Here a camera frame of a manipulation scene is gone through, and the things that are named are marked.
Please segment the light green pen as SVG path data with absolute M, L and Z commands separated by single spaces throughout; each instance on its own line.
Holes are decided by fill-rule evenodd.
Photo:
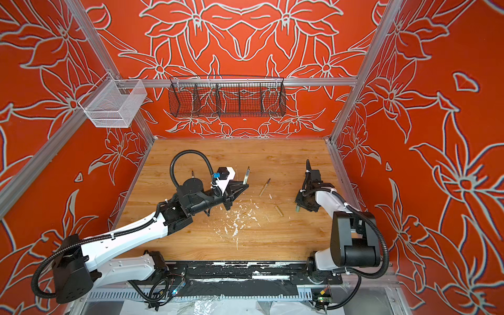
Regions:
M 249 174 L 250 174 L 250 167 L 248 167 L 247 170 L 246 170 L 246 172 L 245 172 L 245 176 L 244 176 L 244 180 L 243 180 L 243 185 L 246 185 L 248 183 Z

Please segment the tan pen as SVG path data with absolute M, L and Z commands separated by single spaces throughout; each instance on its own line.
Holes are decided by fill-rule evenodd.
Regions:
M 259 193 L 259 197 L 261 197 L 263 195 L 264 191 L 266 190 L 267 186 L 270 183 L 270 180 L 271 180 L 271 178 L 269 178 L 268 181 L 266 181 L 266 183 L 263 185 L 263 187 L 262 187 L 262 189 L 261 189 L 261 191 Z

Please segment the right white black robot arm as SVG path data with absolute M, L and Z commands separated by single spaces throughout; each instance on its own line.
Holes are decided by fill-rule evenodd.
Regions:
M 387 243 L 374 215 L 350 205 L 336 188 L 322 180 L 319 170 L 306 161 L 305 177 L 296 195 L 296 211 L 316 213 L 324 209 L 332 220 L 329 248 L 307 259 L 307 275 L 317 280 L 324 272 L 355 274 L 378 279 L 390 265 Z

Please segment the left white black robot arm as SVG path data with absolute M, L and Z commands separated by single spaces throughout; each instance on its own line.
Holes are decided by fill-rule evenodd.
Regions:
M 181 185 L 175 184 L 171 199 L 160 202 L 155 212 L 134 223 L 98 236 L 81 239 L 74 234 L 64 239 L 48 261 L 55 281 L 50 298 L 66 304 L 100 285 L 151 277 L 164 266 L 163 259 L 156 264 L 154 258 L 143 257 L 136 265 L 126 265 L 116 257 L 186 228 L 195 215 L 209 215 L 213 207 L 230 209 L 249 187 L 246 180 L 235 180 L 235 174 L 231 167 L 220 167 L 211 173 L 209 190 L 205 190 L 202 180 L 189 178 Z

